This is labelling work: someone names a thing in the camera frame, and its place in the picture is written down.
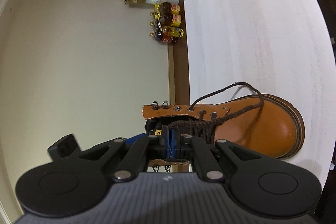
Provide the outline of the dark brown braided shoelace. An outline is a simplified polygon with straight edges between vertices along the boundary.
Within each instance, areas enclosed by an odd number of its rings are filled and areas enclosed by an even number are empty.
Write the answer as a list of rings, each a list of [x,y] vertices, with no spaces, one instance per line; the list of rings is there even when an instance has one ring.
[[[197,120],[178,120],[171,122],[168,124],[168,129],[177,131],[179,133],[189,134],[191,136],[198,136],[201,137],[203,140],[205,140],[207,143],[213,143],[215,140],[215,129],[223,125],[225,122],[238,118],[239,116],[252,111],[252,110],[258,110],[258,113],[260,114],[263,107],[264,107],[264,96],[262,93],[254,88],[251,84],[246,82],[235,82],[233,84],[230,84],[224,88],[221,88],[219,90],[216,90],[214,92],[208,93],[204,96],[199,97],[196,99],[190,106],[188,106],[187,111],[191,112],[192,110],[195,110],[197,103],[201,102],[202,100],[213,97],[215,95],[221,94],[230,88],[236,87],[236,86],[242,86],[244,88],[249,89],[253,92],[253,94],[256,96],[258,101],[256,103],[249,104],[247,106],[244,106],[236,111],[231,111],[228,106],[226,105],[207,105],[207,106],[216,106],[220,107],[220,110],[214,110],[214,111],[207,111],[207,114],[210,115],[209,120],[201,119],[201,115],[199,115],[199,118]]]

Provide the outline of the tan leather boot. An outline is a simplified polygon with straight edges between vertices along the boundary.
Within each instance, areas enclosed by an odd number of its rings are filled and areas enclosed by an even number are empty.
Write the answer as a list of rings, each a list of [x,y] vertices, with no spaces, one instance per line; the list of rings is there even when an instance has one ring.
[[[305,140],[305,125],[299,111],[288,101],[271,95],[264,96],[264,107],[261,113],[258,110],[249,111],[238,118],[231,119],[218,126],[214,144],[219,139],[226,139],[232,143],[246,147],[258,153],[276,158],[289,159],[296,155]],[[238,99],[220,103],[231,111],[256,103],[258,99],[251,94]],[[153,102],[142,108],[142,116],[146,120],[145,131],[148,135],[155,134],[162,126],[168,126],[178,120],[209,120],[207,111],[220,110],[220,107],[207,106],[197,103],[195,110],[187,111],[188,105],[159,105]]]

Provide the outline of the pack of drink bottles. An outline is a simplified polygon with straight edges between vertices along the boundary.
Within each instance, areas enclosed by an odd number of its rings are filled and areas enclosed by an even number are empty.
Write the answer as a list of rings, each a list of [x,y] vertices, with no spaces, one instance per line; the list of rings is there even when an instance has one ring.
[[[181,7],[170,2],[162,2],[154,5],[151,13],[153,21],[150,22],[153,30],[149,34],[161,44],[175,44],[184,35],[181,28]]]

